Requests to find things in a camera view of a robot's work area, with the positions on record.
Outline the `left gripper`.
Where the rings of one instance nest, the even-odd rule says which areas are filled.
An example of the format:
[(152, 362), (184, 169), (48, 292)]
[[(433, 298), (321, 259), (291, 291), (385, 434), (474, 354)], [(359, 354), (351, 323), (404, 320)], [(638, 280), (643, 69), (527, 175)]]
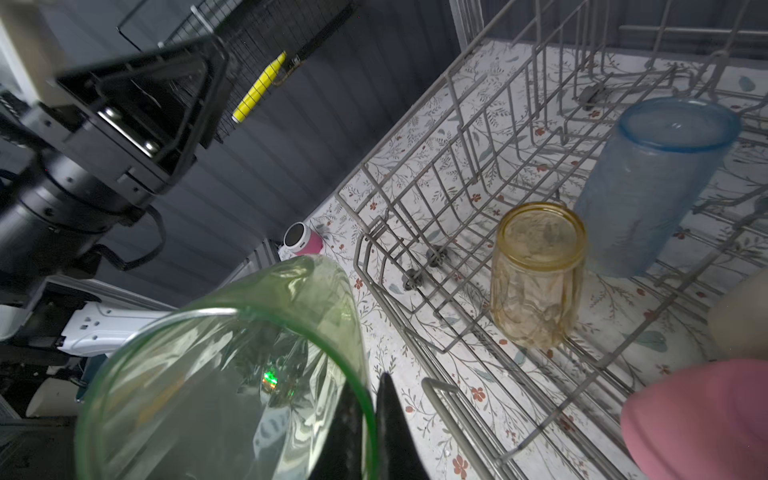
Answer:
[(119, 195), (161, 195), (213, 141), (231, 92), (231, 56), (208, 35), (58, 74), (65, 103), (21, 124)]

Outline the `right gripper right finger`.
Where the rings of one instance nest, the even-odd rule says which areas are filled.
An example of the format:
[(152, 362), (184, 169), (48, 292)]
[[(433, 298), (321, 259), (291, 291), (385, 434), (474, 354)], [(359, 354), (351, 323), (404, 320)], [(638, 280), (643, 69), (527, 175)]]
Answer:
[(379, 478), (428, 480), (429, 476), (419, 458), (396, 387), (387, 372), (383, 372), (379, 378), (376, 427)]

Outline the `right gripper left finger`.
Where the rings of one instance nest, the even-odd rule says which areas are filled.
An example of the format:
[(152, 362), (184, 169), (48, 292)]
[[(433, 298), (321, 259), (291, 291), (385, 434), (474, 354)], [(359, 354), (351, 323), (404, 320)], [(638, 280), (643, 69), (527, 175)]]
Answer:
[(363, 474), (362, 407), (351, 386), (342, 389), (310, 480), (360, 480)]

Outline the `green transparent cup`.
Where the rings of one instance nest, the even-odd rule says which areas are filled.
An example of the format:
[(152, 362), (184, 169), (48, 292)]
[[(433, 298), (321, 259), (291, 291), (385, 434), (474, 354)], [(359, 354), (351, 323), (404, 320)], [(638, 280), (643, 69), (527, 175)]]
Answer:
[(75, 433), (80, 479), (309, 479), (348, 383), (378, 475), (355, 295), (322, 255), (249, 275), (142, 328), (100, 368)]

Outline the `yellow transparent cup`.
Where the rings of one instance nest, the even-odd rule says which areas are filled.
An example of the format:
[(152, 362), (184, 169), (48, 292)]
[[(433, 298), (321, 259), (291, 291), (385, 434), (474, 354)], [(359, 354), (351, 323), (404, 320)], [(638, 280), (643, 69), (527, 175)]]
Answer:
[(533, 202), (507, 212), (492, 255), (496, 327), (522, 348), (561, 344), (578, 319), (586, 251), (584, 224), (560, 204)]

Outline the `pink cup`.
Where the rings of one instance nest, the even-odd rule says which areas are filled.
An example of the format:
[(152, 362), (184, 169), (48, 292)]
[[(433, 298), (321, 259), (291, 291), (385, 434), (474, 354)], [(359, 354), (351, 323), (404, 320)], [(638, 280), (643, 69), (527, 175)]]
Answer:
[(767, 477), (767, 362), (680, 370), (631, 395), (621, 432), (650, 479)]

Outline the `beige cup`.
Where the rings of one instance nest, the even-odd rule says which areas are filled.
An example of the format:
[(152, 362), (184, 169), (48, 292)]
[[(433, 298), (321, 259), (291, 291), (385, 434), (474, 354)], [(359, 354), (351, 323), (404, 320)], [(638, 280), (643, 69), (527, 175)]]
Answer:
[(767, 359), (767, 270), (727, 293), (707, 316), (710, 335), (726, 358)]

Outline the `blue textured cup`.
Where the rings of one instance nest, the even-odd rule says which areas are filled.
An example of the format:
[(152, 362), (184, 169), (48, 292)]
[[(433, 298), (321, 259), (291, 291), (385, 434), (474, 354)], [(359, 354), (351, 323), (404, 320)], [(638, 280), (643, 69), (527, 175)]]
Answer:
[(734, 111), (705, 100), (629, 107), (574, 207), (588, 235), (588, 269), (614, 278), (648, 270), (741, 131)]

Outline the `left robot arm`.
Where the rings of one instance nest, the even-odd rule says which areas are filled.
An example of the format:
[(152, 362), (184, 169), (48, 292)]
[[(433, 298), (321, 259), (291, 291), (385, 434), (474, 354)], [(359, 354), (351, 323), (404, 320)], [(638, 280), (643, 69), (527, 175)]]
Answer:
[(90, 300), (62, 275), (90, 280), (102, 262), (126, 260), (103, 243), (115, 226), (164, 224), (154, 200), (191, 169), (214, 139), (234, 61), (202, 36), (58, 73), (62, 105), (38, 102), (1, 118), (1, 135), (32, 156), (1, 174), (1, 411), (24, 411), (42, 375), (68, 364), (61, 330)]

